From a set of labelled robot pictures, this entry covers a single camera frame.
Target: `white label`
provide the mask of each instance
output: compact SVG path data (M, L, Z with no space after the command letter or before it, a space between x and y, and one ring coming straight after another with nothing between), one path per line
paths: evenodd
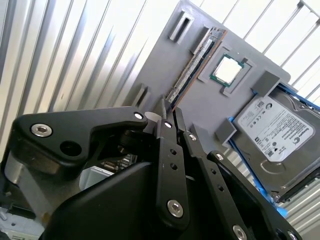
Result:
M256 97L238 124L270 162L282 162L314 134L314 128L272 98Z

